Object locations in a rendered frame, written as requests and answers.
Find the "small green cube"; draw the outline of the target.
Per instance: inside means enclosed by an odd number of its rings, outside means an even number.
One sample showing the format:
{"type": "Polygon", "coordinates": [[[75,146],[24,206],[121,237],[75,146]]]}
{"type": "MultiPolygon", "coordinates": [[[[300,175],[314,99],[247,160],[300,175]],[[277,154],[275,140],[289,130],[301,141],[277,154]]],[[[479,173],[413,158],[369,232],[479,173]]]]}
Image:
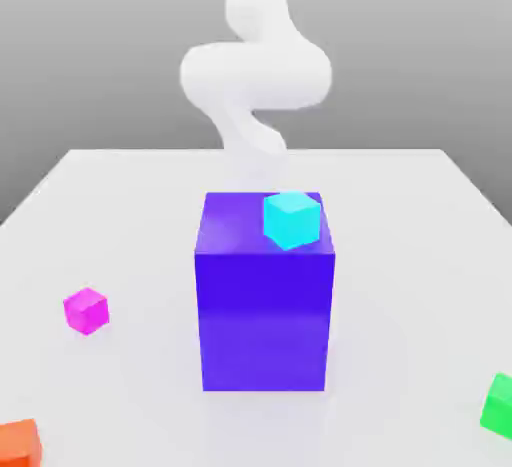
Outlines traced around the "small green cube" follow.
{"type": "Polygon", "coordinates": [[[489,388],[480,425],[512,440],[512,377],[498,373],[489,388]]]}

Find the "large blue box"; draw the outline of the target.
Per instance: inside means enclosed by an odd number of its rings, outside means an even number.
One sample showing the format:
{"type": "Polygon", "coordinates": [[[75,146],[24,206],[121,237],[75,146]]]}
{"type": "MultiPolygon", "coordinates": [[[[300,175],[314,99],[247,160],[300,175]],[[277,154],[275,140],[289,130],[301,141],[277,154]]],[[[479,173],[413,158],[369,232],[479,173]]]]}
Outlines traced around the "large blue box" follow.
{"type": "Polygon", "coordinates": [[[335,248],[281,249],[263,233],[265,194],[209,192],[194,251],[206,391],[325,387],[335,248]]]}

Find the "small cyan cube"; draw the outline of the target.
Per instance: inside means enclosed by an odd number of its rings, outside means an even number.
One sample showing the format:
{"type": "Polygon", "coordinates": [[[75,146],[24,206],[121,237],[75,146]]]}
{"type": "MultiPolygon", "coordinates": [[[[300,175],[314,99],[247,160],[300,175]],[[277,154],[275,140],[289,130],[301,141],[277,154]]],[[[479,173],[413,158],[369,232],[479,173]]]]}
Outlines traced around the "small cyan cube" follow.
{"type": "Polygon", "coordinates": [[[302,192],[281,192],[263,199],[263,233],[282,250],[319,240],[321,204],[302,192]]]}

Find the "small orange cube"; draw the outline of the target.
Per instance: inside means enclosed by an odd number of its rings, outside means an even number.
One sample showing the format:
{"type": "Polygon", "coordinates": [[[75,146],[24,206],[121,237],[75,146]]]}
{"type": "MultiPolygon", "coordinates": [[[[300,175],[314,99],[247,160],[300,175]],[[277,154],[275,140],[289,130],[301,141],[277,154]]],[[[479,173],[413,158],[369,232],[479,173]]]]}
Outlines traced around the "small orange cube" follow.
{"type": "Polygon", "coordinates": [[[34,419],[0,424],[0,467],[41,467],[42,445],[34,419]]]}

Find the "small magenta cube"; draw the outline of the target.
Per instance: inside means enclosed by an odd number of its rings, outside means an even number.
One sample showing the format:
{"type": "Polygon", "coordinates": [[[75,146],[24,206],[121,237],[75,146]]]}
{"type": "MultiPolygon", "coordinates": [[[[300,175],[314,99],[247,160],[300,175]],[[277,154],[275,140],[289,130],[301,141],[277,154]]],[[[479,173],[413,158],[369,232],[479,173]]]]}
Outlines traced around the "small magenta cube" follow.
{"type": "Polygon", "coordinates": [[[70,328],[90,335],[110,322],[107,297],[84,288],[63,301],[66,321],[70,328]]]}

